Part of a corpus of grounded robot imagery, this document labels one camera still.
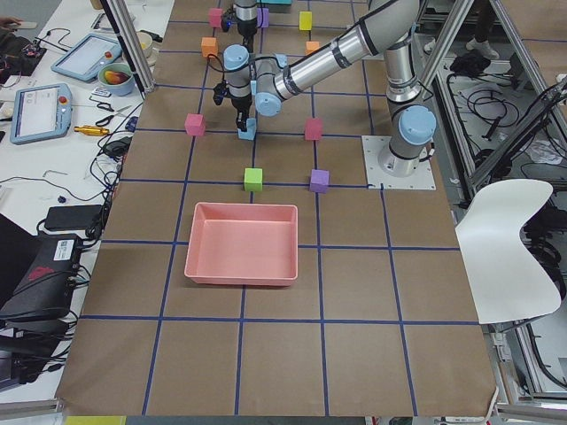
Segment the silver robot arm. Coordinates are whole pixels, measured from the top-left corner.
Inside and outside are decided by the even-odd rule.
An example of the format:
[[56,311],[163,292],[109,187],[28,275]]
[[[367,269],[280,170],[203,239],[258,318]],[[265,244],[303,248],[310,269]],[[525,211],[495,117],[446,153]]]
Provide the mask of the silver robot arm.
[[371,1],[368,12],[343,34],[292,64],[280,55],[256,55],[253,38],[259,8],[254,1],[236,1],[221,22],[235,22],[243,41],[232,44],[220,60],[222,80],[214,87],[213,100],[228,99],[236,109],[236,126],[249,131],[250,110],[276,116],[284,101],[295,97],[335,73],[366,57],[383,55],[386,65],[386,97],[394,134],[377,156],[385,173],[408,177],[423,161],[424,146],[435,132],[433,113],[420,105],[422,88],[413,66],[412,26],[419,3],[412,0]]

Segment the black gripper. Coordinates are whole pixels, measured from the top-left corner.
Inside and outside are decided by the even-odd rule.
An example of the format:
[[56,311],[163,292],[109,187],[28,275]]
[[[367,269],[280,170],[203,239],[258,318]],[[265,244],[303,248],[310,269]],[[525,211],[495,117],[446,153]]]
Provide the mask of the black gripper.
[[253,36],[257,33],[258,5],[256,0],[235,0],[221,16],[221,29],[228,32],[233,26],[243,36],[242,45],[253,49]]
[[233,95],[229,91],[229,86],[219,83],[214,87],[213,101],[216,105],[221,105],[223,100],[228,98],[232,105],[237,109],[236,125],[240,131],[246,130],[246,116],[249,115],[252,106],[252,94],[244,96]]

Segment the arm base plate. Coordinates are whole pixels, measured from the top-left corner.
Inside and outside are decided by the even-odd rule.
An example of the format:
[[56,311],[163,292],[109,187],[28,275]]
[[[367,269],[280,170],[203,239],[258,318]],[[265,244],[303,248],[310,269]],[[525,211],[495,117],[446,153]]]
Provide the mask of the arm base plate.
[[388,135],[363,135],[362,153],[369,189],[435,190],[430,156],[424,146],[417,158],[396,157]]

